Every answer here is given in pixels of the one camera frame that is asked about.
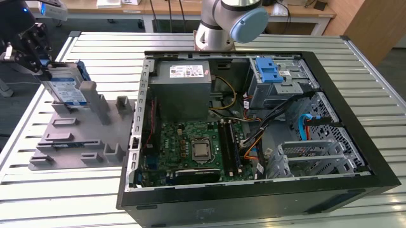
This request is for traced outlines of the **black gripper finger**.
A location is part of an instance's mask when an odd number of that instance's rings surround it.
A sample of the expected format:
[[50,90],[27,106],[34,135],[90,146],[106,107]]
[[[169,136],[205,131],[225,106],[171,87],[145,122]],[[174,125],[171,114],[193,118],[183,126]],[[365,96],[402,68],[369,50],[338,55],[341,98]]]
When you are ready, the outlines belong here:
[[0,62],[20,73],[42,75],[42,67],[35,56],[19,51],[11,44],[0,47]]
[[51,76],[48,62],[51,61],[52,45],[48,38],[48,29],[44,23],[35,23],[34,27],[22,35],[27,68],[38,76]]

